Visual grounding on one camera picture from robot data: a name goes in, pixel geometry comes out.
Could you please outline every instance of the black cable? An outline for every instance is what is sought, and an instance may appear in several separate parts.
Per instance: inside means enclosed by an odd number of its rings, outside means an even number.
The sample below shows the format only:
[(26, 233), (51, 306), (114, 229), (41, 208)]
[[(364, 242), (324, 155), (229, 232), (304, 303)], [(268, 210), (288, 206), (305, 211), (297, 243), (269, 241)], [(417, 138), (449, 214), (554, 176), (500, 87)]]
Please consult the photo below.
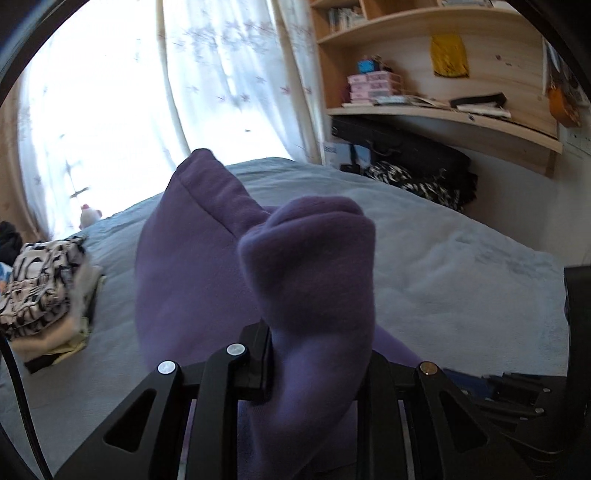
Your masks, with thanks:
[(41, 450), (41, 445), (39, 444), (39, 439), (35, 432), (33, 419), (31, 418), (31, 411), (29, 410), (25, 388), (22, 385), (21, 374), (18, 371), (17, 362), (14, 359), (10, 345), (8, 345), (8, 340), (1, 329), (0, 354), (4, 357), (4, 361), (6, 362), (8, 373), (10, 374), (10, 379), (12, 380), (14, 392), (17, 397), (18, 409), (21, 412), (22, 423), (25, 427), (25, 432), (27, 433), (27, 438), (29, 439), (29, 444), (31, 445), (31, 450), (33, 451), (39, 470), (41, 471), (44, 480), (53, 480), (53, 476), (47, 466), (47, 461), (43, 456), (43, 451)]

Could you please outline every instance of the clothing pile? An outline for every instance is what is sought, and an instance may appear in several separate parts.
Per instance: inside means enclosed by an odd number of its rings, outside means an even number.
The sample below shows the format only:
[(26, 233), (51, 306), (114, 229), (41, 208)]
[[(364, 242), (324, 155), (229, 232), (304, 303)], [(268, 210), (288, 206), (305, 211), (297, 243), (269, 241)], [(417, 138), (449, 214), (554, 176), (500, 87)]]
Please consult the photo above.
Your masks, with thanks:
[(374, 161), (362, 174), (365, 177), (383, 181), (457, 212), (463, 210), (465, 201), (462, 198), (462, 191), (446, 187), (436, 176), (417, 178), (406, 168), (385, 160)]
[(92, 265), (85, 240), (25, 244), (0, 294), (0, 328), (31, 373), (87, 345), (101, 268)]

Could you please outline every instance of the bookshelf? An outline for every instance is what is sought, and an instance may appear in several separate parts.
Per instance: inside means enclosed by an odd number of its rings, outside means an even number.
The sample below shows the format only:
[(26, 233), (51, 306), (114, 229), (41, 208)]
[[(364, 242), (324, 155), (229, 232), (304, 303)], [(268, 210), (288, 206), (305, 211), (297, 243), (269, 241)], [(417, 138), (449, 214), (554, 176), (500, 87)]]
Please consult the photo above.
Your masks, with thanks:
[[(522, 15), (477, 6), (441, 7), (437, 0), (314, 0), (310, 5), (329, 115), (371, 116), (552, 175), (562, 143), (543, 94), (543, 39)], [(361, 7), (366, 21), (331, 32), (329, 9), (352, 5)], [(469, 78), (433, 73), (430, 39), (445, 33), (462, 37)], [(404, 77), (405, 88), (420, 96), (446, 101), (503, 92), (512, 119), (410, 106), (343, 108), (347, 77), (357, 73), (356, 63), (365, 55), (380, 55)]]

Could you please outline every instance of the black and white patterned cloth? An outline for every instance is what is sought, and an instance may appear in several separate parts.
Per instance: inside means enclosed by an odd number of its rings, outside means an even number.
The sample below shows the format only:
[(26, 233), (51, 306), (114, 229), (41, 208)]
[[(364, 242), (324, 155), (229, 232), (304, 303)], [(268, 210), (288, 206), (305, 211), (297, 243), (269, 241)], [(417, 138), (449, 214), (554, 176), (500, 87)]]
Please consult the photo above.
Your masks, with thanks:
[(448, 189), (441, 184), (437, 177), (416, 178), (406, 168), (393, 165), (387, 161), (376, 161), (365, 169), (363, 175), (370, 179), (383, 181), (403, 190), (407, 190), (424, 199), (462, 211), (460, 191)]
[(9, 340), (34, 335), (69, 311), (85, 240), (78, 236), (23, 246), (0, 296), (0, 328)]

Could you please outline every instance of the black case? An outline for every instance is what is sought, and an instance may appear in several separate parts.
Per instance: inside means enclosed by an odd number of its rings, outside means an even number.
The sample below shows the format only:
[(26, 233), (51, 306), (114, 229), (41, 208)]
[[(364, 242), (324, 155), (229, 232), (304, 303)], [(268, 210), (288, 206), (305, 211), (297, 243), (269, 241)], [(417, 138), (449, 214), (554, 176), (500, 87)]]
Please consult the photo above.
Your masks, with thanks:
[(437, 177), (452, 189), (474, 192), (470, 158), (421, 135), (354, 115), (334, 116), (332, 134), (371, 151), (372, 161), (387, 160), (417, 177)]

